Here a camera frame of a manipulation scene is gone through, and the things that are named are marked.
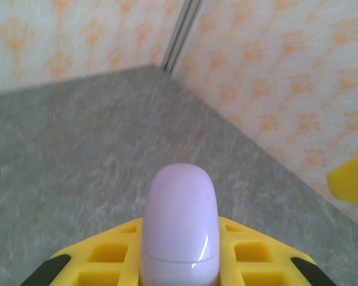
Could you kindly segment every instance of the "orange patterned wallpaper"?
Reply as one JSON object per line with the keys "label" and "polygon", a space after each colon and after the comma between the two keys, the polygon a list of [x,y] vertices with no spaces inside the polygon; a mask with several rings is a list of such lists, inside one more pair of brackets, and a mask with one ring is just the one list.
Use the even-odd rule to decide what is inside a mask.
{"label": "orange patterned wallpaper", "polygon": [[2,0],[0,91],[160,64],[184,0]]}
{"label": "orange patterned wallpaper", "polygon": [[325,179],[358,153],[358,0],[207,0],[179,62],[177,79],[358,222]]}

